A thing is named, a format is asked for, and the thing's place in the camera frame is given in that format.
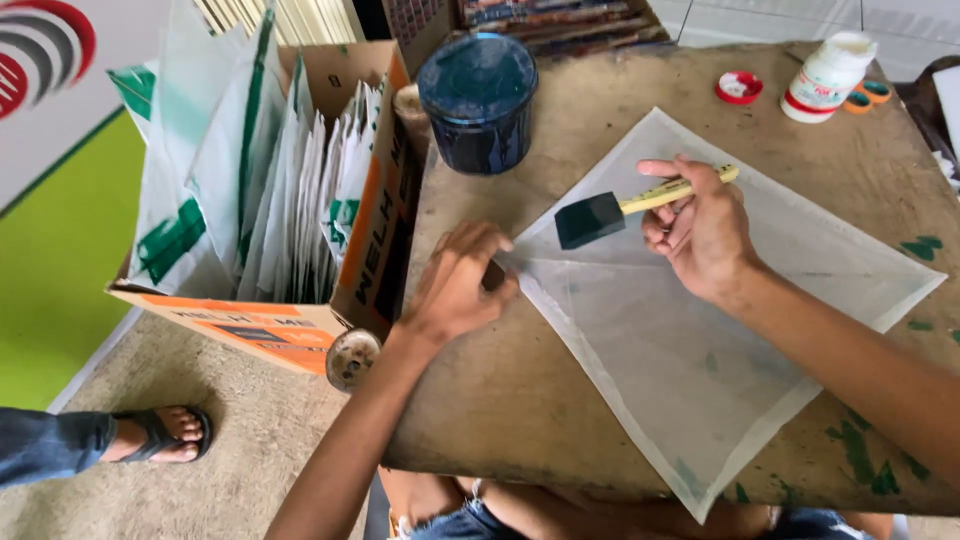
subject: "blue paint can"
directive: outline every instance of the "blue paint can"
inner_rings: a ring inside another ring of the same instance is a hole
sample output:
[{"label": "blue paint can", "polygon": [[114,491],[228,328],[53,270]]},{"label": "blue paint can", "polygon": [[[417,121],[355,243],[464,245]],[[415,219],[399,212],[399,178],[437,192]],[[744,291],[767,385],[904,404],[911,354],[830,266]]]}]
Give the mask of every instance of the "blue paint can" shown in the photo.
[{"label": "blue paint can", "polygon": [[494,175],[530,150],[537,66],[512,37],[481,33],[448,43],[417,77],[440,155],[451,169]]}]

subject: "stack of items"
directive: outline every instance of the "stack of items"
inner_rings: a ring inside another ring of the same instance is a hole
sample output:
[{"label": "stack of items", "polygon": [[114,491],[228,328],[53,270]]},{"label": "stack of items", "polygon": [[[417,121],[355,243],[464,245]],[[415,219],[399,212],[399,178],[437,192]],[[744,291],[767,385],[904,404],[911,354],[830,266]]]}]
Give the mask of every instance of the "stack of items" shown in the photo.
[{"label": "stack of items", "polygon": [[472,33],[515,37],[534,56],[582,56],[669,36],[638,0],[460,0]]},{"label": "stack of items", "polygon": [[127,282],[168,295],[324,304],[371,162],[383,85],[359,82],[328,140],[274,8],[212,37],[175,0],[158,61],[110,71],[147,142]]}]

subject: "workbench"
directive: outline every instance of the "workbench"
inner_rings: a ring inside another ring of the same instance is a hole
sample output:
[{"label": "workbench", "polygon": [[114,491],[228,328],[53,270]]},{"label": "workbench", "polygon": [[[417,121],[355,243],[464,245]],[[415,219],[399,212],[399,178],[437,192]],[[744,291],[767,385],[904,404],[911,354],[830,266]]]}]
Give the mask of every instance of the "workbench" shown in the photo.
[{"label": "workbench", "polygon": [[[468,177],[431,152],[407,301],[434,245],[462,219],[516,236],[654,106],[770,178],[950,278],[889,335],[960,366],[960,205],[895,96],[863,115],[802,124],[779,99],[814,43],[651,47],[538,64],[533,144],[502,175]],[[871,76],[884,80],[876,63]],[[726,71],[765,88],[748,106],[714,95]],[[669,156],[637,156],[670,158]],[[930,414],[955,415],[931,410]],[[669,495],[563,341],[521,295],[446,346],[420,380],[383,464],[409,471]],[[960,496],[824,391],[731,482],[730,501],[960,515]]]}]

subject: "wooden brush handle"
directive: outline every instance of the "wooden brush handle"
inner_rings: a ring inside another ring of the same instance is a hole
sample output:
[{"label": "wooden brush handle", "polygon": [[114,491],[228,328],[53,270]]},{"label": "wooden brush handle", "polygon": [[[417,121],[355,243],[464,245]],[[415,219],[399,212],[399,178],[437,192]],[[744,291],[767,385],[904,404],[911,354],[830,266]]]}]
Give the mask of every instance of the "wooden brush handle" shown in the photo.
[{"label": "wooden brush handle", "polygon": [[[740,174],[740,169],[736,168],[736,165],[722,165],[718,167],[716,171],[724,184],[730,182],[736,178],[736,175]],[[670,204],[692,194],[693,186],[690,185],[690,181],[681,178],[654,187],[650,191],[644,191],[633,199],[618,202],[620,203],[620,209],[623,211],[623,215],[630,215],[639,211]]]}]

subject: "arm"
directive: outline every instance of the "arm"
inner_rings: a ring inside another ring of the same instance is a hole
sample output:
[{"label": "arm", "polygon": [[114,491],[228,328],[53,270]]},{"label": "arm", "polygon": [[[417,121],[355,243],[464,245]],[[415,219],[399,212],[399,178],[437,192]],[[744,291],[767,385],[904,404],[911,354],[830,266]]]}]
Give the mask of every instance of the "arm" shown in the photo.
[{"label": "arm", "polygon": [[694,188],[679,211],[643,218],[647,247],[666,256],[690,292],[770,341],[841,401],[960,489],[960,377],[807,294],[767,267],[748,235],[742,193],[706,164],[645,160],[642,173],[682,175]]},{"label": "arm", "polygon": [[284,499],[267,530],[268,539],[347,538],[427,364],[446,342],[497,318],[516,297],[519,284],[512,273],[493,292],[481,287],[497,249],[513,245],[488,223],[461,223],[444,235],[363,384]]}]

